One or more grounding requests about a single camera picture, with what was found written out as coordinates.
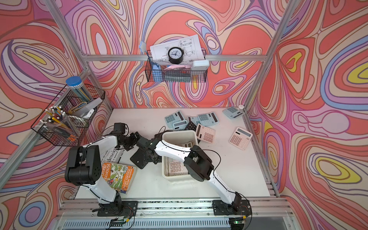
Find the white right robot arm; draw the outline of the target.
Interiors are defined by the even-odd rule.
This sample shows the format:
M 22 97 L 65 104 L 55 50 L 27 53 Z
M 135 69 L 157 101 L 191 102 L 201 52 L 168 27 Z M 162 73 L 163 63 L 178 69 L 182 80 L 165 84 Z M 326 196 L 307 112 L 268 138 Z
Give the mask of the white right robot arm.
M 148 140 L 141 137 L 137 142 L 138 150 L 130 160 L 140 169 L 148 163 L 160 163 L 162 157 L 167 157 L 184 164 L 189 175 L 199 182 L 208 182 L 219 195 L 223 204 L 226 204 L 227 212 L 239 212 L 242 197 L 230 189 L 227 184 L 219 177 L 212 159 L 206 154 L 205 149 L 199 146 L 181 147 L 164 140 Z

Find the pink calculator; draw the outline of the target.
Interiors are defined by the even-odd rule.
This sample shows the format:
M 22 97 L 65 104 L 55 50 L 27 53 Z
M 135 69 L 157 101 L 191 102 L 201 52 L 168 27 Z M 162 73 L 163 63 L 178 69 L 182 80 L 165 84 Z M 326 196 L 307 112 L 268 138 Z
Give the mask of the pink calculator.
M 177 144 L 177 146 L 184 147 L 184 148 L 192 148 L 193 142 L 190 141 L 190 142 L 183 143 L 183 144 Z
M 246 129 L 237 127 L 229 139 L 229 143 L 241 150 L 245 150 L 251 141 L 253 134 Z
M 188 170 L 180 161 L 169 162 L 169 176 L 188 175 Z

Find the cream plastic storage box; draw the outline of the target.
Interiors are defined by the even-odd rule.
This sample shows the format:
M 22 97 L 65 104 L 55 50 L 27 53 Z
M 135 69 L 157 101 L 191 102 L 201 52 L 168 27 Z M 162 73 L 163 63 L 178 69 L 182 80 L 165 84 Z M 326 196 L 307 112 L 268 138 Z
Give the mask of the cream plastic storage box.
M 162 135 L 164 141 L 164 155 L 162 156 L 162 176 L 170 182 L 178 182 L 184 180 L 192 180 L 192 176 L 181 175 L 181 176 L 169 176 L 169 162 L 180 161 L 184 163 L 185 157 L 190 153 L 190 148 L 184 148 L 177 146 L 177 144 L 183 144 L 187 142 L 193 142 L 193 146 L 198 144 L 197 137 L 192 130 L 183 131 L 171 131 L 165 132 Z

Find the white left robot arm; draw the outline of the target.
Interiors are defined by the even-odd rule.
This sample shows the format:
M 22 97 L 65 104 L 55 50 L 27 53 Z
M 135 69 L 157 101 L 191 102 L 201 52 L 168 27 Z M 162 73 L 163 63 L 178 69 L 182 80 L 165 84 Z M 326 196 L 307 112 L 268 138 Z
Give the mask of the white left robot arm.
M 120 202 L 137 174 L 133 165 L 101 160 L 101 154 L 123 146 L 125 135 L 113 131 L 101 139 L 84 146 L 72 147 L 69 151 L 65 180 L 75 186 L 85 187 L 101 205 Z

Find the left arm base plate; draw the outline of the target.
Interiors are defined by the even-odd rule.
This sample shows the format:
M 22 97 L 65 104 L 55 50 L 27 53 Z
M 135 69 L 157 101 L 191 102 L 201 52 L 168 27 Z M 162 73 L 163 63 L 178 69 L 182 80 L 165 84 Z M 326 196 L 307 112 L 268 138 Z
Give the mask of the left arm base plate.
M 138 201 L 121 201 L 109 204 L 99 204 L 99 217 L 133 217 L 137 213 Z

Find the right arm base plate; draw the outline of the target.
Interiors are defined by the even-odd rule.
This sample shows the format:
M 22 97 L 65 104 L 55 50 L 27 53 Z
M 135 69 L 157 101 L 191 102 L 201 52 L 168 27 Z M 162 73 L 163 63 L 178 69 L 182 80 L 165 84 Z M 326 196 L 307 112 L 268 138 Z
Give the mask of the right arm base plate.
M 229 205 L 221 200 L 212 201 L 213 213 L 215 216 L 250 216 L 252 215 L 252 207 L 248 200 L 241 200 L 236 205 Z

